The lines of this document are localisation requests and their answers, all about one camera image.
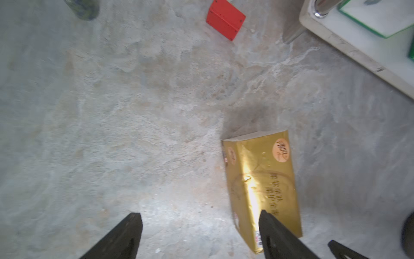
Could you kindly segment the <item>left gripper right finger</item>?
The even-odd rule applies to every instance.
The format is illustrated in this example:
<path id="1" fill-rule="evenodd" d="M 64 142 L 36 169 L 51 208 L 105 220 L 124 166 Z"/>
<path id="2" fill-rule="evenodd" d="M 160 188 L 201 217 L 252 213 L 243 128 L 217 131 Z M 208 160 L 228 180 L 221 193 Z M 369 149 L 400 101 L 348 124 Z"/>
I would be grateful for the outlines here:
<path id="1" fill-rule="evenodd" d="M 319 258 L 267 211 L 261 211 L 258 222 L 265 259 Z"/>

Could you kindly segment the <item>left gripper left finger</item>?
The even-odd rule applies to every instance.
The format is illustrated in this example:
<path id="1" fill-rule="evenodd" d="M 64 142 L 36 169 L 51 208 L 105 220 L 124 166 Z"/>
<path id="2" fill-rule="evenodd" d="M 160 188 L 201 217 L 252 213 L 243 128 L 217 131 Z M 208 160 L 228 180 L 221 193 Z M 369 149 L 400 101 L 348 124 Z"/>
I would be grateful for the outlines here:
<path id="1" fill-rule="evenodd" d="M 135 259 L 142 231 L 141 214 L 130 213 L 81 259 Z"/>

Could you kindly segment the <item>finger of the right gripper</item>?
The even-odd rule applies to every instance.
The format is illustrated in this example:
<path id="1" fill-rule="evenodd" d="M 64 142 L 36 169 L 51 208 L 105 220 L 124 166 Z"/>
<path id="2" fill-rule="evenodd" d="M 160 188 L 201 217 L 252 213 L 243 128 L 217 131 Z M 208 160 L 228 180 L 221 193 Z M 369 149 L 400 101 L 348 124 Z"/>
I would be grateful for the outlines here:
<path id="1" fill-rule="evenodd" d="M 328 247 L 336 259 L 368 259 L 334 240 L 328 243 Z"/>

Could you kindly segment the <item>gold tissue pack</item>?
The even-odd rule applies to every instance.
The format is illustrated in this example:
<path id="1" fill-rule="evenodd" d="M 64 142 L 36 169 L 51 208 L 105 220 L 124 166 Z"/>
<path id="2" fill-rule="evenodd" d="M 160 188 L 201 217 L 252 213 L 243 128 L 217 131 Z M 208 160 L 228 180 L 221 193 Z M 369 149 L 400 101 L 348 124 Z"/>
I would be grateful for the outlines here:
<path id="1" fill-rule="evenodd" d="M 221 144 L 234 224 L 249 248 L 263 252 L 262 210 L 302 237 L 288 131 L 255 132 Z"/>

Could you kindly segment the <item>green tissue pack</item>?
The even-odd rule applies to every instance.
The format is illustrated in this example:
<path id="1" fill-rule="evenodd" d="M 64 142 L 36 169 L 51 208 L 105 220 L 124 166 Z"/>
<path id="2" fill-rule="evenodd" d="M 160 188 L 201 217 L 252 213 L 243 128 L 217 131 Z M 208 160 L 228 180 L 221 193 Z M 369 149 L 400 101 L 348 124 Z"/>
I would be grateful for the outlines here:
<path id="1" fill-rule="evenodd" d="M 344 1 L 338 5 L 338 10 L 382 38 L 414 26 L 412 0 Z"/>
<path id="2" fill-rule="evenodd" d="M 410 50 L 409 50 L 409 54 L 408 57 L 414 61 L 414 44 L 411 46 Z"/>

